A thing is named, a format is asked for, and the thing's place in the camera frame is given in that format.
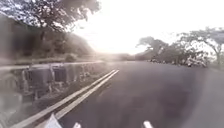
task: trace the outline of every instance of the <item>bush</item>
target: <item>bush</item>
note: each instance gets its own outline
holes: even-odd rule
[[[77,60],[77,56],[75,54],[68,54],[65,57],[65,62],[74,62]]]

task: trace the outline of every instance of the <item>white object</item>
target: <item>white object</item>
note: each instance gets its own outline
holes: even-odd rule
[[[58,123],[58,120],[55,118],[54,114],[51,114],[50,119],[47,121],[44,128],[62,128]]]
[[[143,125],[144,125],[144,128],[153,128],[151,123],[149,121],[147,121],[147,120],[144,121]]]
[[[75,123],[75,125],[73,126],[73,128],[82,128],[82,126],[79,123]]]

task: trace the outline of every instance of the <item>distant tree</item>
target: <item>distant tree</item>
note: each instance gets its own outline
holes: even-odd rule
[[[217,66],[220,68],[220,55],[224,44],[224,30],[215,28],[206,28],[205,30],[191,31],[181,33],[180,42],[204,43],[213,49],[217,58]]]
[[[139,45],[147,46],[147,50],[136,55],[137,59],[156,59],[157,61],[175,62],[176,64],[186,63],[188,58],[197,59],[204,52],[189,45],[188,43],[176,42],[171,45],[153,37],[144,37],[139,41]]]
[[[152,56],[158,55],[164,49],[164,47],[168,46],[168,44],[162,40],[154,39],[151,36],[141,38],[137,46],[139,45],[146,46],[147,51],[151,52],[150,54],[152,54]]]

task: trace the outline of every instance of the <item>sky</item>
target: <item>sky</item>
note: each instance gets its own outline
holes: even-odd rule
[[[98,52],[135,54],[141,37],[167,43],[175,34],[205,27],[224,27],[222,0],[100,0],[101,10],[78,22],[74,33]]]

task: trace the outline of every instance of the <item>tree trunk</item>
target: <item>tree trunk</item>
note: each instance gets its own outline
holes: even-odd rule
[[[220,69],[221,68],[220,53],[216,53],[216,58],[217,58],[217,67],[218,67],[218,69]]]

